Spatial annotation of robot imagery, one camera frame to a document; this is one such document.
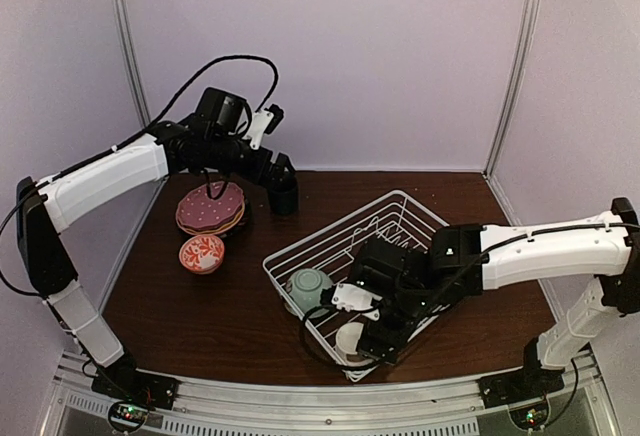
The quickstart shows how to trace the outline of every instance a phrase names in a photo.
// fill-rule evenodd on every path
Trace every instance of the white wall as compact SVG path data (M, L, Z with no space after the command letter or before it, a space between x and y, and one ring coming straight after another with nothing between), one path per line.
M137 129L111 0L0 0L0 214L24 176L39 178ZM64 241L97 302L151 188L78 222ZM0 266L30 289L11 224ZM33 298L0 286L0 433L33 434L43 395L67 339Z
M258 53L287 115L266 144L298 167L475 169L497 126L523 0L127 0L156 114L205 61ZM225 63L206 85L253 104L268 68Z
M497 179L525 223L640 210L640 0L542 0ZM557 280L563 309L584 280ZM638 434L640 317L595 345L626 436Z

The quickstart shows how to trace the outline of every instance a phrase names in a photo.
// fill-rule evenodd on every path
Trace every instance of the dark brown tabletop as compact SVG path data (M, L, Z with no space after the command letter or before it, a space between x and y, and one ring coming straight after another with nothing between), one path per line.
M144 223L105 310L141 368L242 383L349 384L303 351L297 320L284 309L262 261L393 189L450 224L506 224L479 174L301 172L300 211L288 217L269 212L264 190L238 183L251 201L252 222L225 242L224 263L212 275L193 275L178 261L186 238L176 227L176 205L203 184L201 178L172 177ZM401 364L378 368L359 384L518 366L524 345L553 322L537 282L487 291L428 327Z

